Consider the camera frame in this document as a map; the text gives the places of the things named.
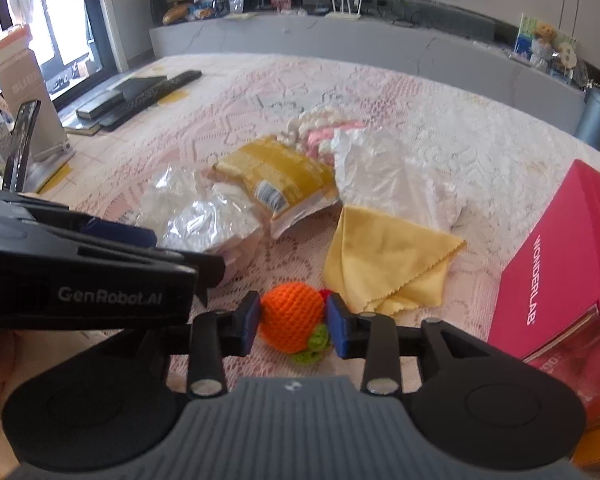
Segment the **table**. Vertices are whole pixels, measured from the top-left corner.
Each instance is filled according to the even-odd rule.
[[[397,72],[343,62],[284,56],[212,55],[161,59],[138,75],[203,77],[139,114],[115,132],[71,136],[71,172],[43,196],[109,220],[129,219],[148,179],[168,162],[212,164],[256,136],[279,131],[303,109],[334,104],[384,127],[437,168],[466,196],[453,234],[468,248],[453,262],[440,308],[404,314],[401,324],[441,317],[486,338],[500,272],[536,224],[572,161],[600,171],[600,153],[568,134],[506,105]],[[339,208],[296,224],[264,242],[249,269],[211,291],[211,308],[233,308],[248,290],[260,293],[299,280],[320,287]],[[172,369],[184,371],[184,360]],[[246,358],[225,359],[230,387],[240,376],[348,375],[362,380],[362,362],[331,355],[298,367],[256,340]],[[420,383],[404,358],[406,390]]]

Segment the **vase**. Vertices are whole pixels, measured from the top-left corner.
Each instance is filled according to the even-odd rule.
[[[229,0],[213,0],[211,6],[218,18],[226,16],[231,10],[229,7]]]
[[[167,0],[149,0],[149,9],[151,11],[151,20],[155,27],[162,25],[162,18],[169,10]]]

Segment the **trash can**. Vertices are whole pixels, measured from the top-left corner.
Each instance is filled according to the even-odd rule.
[[[600,152],[600,90],[592,88],[586,98],[586,106],[575,137]]]

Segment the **orange yarn ball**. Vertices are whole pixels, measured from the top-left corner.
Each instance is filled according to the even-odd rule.
[[[260,303],[260,335],[285,354],[305,350],[314,328],[323,322],[324,301],[317,290],[305,283],[272,288]]]

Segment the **pink box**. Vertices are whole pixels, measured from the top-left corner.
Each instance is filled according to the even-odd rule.
[[[489,343],[564,381],[600,424],[600,173],[581,160],[502,273]]]

